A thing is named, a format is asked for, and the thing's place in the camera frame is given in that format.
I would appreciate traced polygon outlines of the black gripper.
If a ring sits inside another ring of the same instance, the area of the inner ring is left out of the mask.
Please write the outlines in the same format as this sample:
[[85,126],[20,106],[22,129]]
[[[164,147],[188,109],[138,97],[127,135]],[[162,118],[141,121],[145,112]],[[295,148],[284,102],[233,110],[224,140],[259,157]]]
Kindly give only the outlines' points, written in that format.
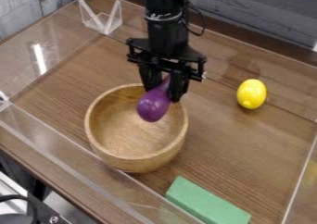
[[190,29],[189,19],[184,13],[172,17],[145,15],[145,19],[149,37],[126,40],[129,45],[127,60],[138,63],[142,54],[150,57],[146,61],[153,65],[139,64],[142,85],[148,92],[162,83],[161,70],[172,71],[176,68],[174,60],[186,66],[185,70],[176,69],[170,73],[168,94],[172,101],[177,103],[189,91],[190,79],[196,81],[204,79],[208,59],[192,49],[189,33],[201,36],[205,32],[196,32]]

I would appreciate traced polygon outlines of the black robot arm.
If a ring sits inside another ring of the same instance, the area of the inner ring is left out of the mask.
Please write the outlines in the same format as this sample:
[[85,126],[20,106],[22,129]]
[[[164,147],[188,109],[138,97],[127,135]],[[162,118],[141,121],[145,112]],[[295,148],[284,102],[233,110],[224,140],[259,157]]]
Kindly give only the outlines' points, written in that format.
[[162,73],[170,74],[168,98],[177,103],[189,90],[190,80],[202,81],[208,58],[192,48],[189,33],[190,0],[144,0],[146,38],[129,38],[127,60],[138,64],[146,91],[162,83]]

